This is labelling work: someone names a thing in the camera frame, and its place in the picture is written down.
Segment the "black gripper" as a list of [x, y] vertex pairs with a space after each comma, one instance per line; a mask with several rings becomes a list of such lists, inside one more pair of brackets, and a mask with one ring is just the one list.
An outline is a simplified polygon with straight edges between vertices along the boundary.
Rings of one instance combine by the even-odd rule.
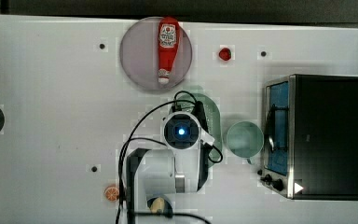
[[207, 118], [205, 115], [203, 102], [197, 101], [195, 105], [195, 117], [198, 119], [203, 130], [208, 130]]

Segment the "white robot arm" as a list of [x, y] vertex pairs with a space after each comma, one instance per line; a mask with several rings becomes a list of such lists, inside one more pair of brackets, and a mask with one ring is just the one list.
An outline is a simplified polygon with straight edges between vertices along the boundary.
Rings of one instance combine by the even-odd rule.
[[127, 224], [182, 224], [185, 218], [212, 224], [195, 214], [177, 211], [172, 195], [198, 192], [208, 179], [215, 138], [209, 133], [204, 105], [178, 109], [161, 123], [163, 149], [138, 147], [121, 158], [120, 186], [125, 189]]

